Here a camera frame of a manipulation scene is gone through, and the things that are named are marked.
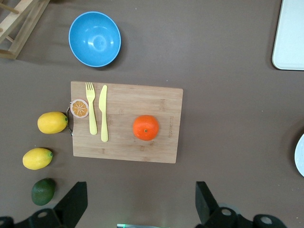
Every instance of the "tangerine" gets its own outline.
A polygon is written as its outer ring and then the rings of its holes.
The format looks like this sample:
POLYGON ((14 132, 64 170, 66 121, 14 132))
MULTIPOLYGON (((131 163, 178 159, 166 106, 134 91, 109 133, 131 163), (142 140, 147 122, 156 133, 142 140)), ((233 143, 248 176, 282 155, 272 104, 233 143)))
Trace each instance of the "tangerine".
POLYGON ((158 133, 159 124, 157 119, 152 115, 141 115, 133 123, 134 135, 144 141, 154 139, 158 133))

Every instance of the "plastic knife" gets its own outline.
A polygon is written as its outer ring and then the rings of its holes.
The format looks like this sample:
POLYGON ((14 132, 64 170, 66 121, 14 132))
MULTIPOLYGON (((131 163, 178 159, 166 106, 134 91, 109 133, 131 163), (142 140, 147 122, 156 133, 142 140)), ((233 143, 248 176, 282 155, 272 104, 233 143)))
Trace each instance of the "plastic knife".
POLYGON ((101 89, 100 97, 99 97, 99 109, 102 113, 102 122, 101 122, 101 141, 107 142, 109 140, 108 136, 108 126, 106 123, 106 92, 107 85, 104 85, 101 89))

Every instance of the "orange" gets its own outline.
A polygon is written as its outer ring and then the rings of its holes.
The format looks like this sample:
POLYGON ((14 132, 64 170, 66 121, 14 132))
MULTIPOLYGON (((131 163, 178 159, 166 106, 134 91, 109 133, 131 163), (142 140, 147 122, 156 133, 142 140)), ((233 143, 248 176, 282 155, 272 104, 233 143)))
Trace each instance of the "orange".
POLYGON ((71 103, 71 113, 77 118, 85 118, 89 114, 89 105, 82 99, 76 99, 71 103))
POLYGON ((149 141, 154 139, 158 130, 158 121, 152 115, 141 115, 133 123, 133 133, 141 140, 149 141))

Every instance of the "yellow fork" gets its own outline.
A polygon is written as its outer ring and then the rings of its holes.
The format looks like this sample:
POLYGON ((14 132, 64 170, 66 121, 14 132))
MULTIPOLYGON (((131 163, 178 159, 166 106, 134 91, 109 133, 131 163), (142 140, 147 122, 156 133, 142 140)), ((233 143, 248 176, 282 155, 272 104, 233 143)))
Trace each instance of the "yellow fork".
POLYGON ((92 82, 86 82, 85 86, 86 86, 85 87, 86 98, 89 102, 90 133, 94 135, 97 134, 97 124, 96 124, 94 105, 93 105, 93 101, 95 99, 95 90, 92 82))

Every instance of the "knife handle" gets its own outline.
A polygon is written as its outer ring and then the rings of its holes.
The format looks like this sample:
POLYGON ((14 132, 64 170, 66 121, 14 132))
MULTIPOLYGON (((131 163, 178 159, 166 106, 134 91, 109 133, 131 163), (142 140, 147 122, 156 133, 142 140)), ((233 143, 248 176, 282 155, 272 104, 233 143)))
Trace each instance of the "knife handle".
POLYGON ((92 135, 97 134, 97 123, 95 119, 93 102, 89 103, 89 124, 90 124, 90 133, 92 135))
POLYGON ((107 142, 109 140, 108 125, 106 123, 106 113, 102 113, 101 119, 101 141, 107 142))

